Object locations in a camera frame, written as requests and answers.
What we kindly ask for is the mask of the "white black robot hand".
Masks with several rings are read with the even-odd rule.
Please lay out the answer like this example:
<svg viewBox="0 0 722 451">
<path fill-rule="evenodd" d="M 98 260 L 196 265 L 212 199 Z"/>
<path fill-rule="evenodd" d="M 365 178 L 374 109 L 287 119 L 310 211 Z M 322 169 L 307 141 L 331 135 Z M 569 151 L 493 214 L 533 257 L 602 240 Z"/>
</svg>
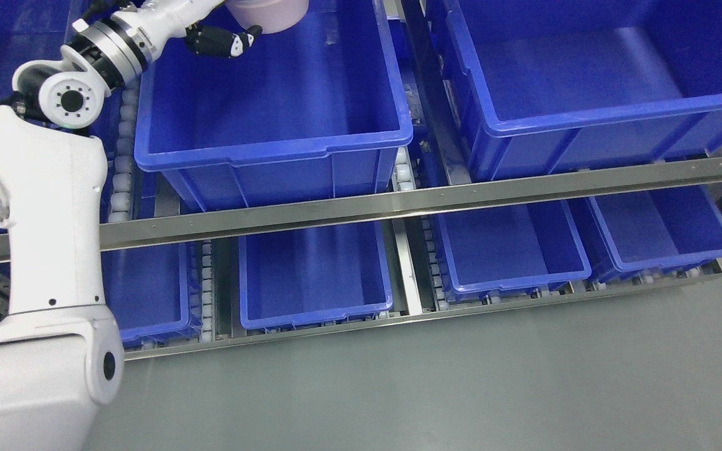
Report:
<svg viewBox="0 0 722 451">
<path fill-rule="evenodd" d="M 137 11 L 140 27 L 149 38 L 152 61 L 158 60 L 166 44 L 175 38 L 189 51 L 223 59 L 236 59 L 252 48 L 263 28 L 252 25 L 240 32 L 204 25 L 203 20 L 223 1 L 147 1 Z"/>
</svg>

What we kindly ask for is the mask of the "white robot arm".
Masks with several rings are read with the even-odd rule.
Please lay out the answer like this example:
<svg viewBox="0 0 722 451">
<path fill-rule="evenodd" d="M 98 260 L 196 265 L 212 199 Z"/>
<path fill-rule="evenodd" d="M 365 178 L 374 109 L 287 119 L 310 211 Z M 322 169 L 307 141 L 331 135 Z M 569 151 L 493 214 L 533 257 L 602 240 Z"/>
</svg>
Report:
<svg viewBox="0 0 722 451">
<path fill-rule="evenodd" d="M 124 350 L 104 295 L 103 143 L 81 136 L 113 91 L 160 57 L 215 1 L 122 3 L 80 18 L 58 61 L 29 61 L 0 100 L 0 228 L 8 314 L 0 322 L 0 450 L 80 450 L 115 399 Z"/>
</svg>

